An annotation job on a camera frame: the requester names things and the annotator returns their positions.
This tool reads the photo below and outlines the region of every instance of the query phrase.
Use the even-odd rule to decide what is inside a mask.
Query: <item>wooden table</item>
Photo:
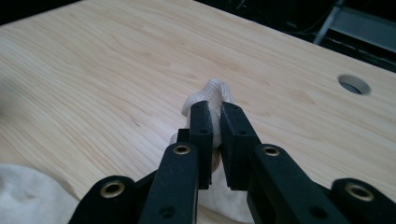
[[[218,77],[314,181],[352,176],[396,200],[396,74],[197,2],[91,0],[4,25],[0,68],[0,162],[78,198],[155,170],[185,99]],[[346,91],[342,74],[371,92]]]

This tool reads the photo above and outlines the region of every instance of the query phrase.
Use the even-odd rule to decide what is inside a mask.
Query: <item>table top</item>
[[[396,200],[396,74],[191,0],[82,1],[0,27],[0,162],[82,198],[157,169],[186,98],[217,77],[264,143],[316,182]],[[340,75],[371,88],[343,89]],[[199,221],[224,222],[199,209]]]

